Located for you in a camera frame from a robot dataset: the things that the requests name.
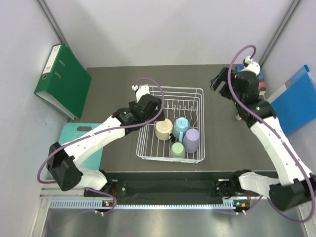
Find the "cream ceramic mug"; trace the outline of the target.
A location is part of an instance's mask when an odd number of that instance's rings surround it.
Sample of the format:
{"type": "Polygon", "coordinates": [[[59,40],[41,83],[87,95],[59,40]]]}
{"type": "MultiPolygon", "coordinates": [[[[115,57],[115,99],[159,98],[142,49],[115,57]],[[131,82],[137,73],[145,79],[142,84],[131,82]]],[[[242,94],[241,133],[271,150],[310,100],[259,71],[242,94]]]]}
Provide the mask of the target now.
{"type": "Polygon", "coordinates": [[[155,135],[158,139],[162,141],[166,141],[171,138],[172,130],[173,123],[167,118],[163,121],[158,121],[155,124],[155,135]]]}

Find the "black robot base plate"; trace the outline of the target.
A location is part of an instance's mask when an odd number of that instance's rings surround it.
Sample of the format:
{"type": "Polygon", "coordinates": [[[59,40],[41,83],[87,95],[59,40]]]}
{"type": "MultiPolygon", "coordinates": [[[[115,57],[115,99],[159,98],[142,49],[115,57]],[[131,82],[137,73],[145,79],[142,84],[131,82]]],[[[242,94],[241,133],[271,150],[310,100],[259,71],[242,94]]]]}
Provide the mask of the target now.
{"type": "Polygon", "coordinates": [[[235,172],[106,172],[101,191],[114,195],[120,204],[206,203],[243,196],[235,172]]]}

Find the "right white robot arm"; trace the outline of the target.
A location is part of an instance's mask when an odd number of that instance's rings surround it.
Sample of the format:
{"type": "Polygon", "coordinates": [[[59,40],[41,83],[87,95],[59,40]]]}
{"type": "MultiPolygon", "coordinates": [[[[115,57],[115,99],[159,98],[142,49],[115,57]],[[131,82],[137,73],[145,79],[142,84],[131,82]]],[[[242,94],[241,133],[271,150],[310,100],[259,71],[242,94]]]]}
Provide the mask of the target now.
{"type": "Polygon", "coordinates": [[[224,67],[211,80],[211,90],[232,100],[237,113],[258,138],[271,159],[277,178],[270,178],[244,169],[229,178],[229,194],[243,195],[252,191],[270,199],[279,211],[286,211],[306,202],[316,202],[316,176],[298,157],[286,138],[277,115],[268,101],[259,97],[258,70],[246,68],[229,72],[224,67]]]}

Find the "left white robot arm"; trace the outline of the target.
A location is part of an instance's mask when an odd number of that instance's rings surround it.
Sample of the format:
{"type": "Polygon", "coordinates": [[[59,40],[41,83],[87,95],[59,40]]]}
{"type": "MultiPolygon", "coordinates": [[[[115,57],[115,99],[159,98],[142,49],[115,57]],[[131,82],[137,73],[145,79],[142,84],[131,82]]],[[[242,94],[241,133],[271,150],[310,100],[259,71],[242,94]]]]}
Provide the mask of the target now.
{"type": "Polygon", "coordinates": [[[102,196],[108,195],[112,184],[100,169],[83,167],[91,155],[109,143],[120,139],[147,123],[164,120],[162,100],[151,95],[141,96],[139,101],[129,102],[102,124],[80,138],[60,145],[51,145],[46,168],[62,191],[75,187],[95,189],[102,196]]]}

